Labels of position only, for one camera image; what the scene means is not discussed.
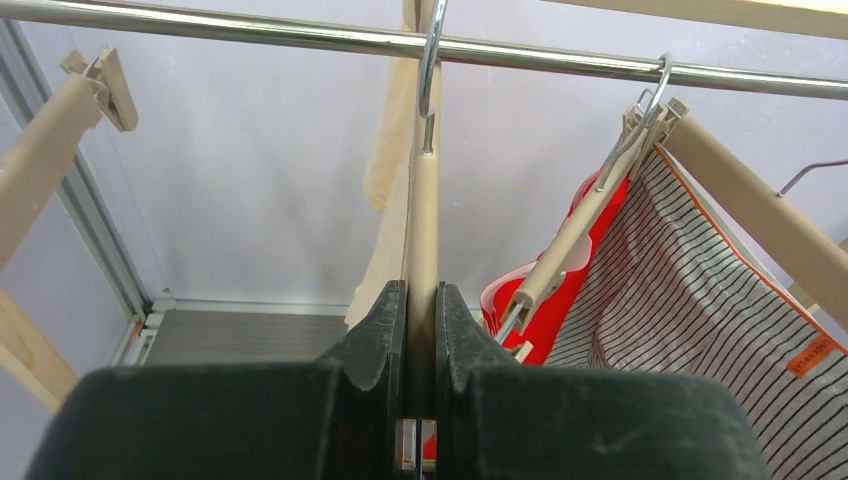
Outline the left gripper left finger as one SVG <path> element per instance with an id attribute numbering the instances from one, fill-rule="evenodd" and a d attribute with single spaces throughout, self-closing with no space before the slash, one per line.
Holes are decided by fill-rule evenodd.
<path id="1" fill-rule="evenodd" d="M 29 479 L 397 479 L 406 286 L 317 359 L 110 367 L 47 428 Z"/>

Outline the cream underwear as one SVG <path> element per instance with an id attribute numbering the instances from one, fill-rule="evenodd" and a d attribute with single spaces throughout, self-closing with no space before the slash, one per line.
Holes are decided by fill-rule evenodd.
<path id="1" fill-rule="evenodd" d="M 364 177 L 366 197 L 381 219 L 374 251 L 345 316 L 349 329 L 364 319 L 387 282 L 404 277 L 417 73 L 415 60 L 390 63 L 382 121 Z"/>

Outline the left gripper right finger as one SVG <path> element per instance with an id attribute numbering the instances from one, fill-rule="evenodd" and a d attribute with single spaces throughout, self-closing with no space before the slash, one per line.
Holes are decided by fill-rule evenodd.
<path id="1" fill-rule="evenodd" d="M 690 375 L 534 367 L 436 297 L 439 479 L 764 479 L 748 422 Z"/>

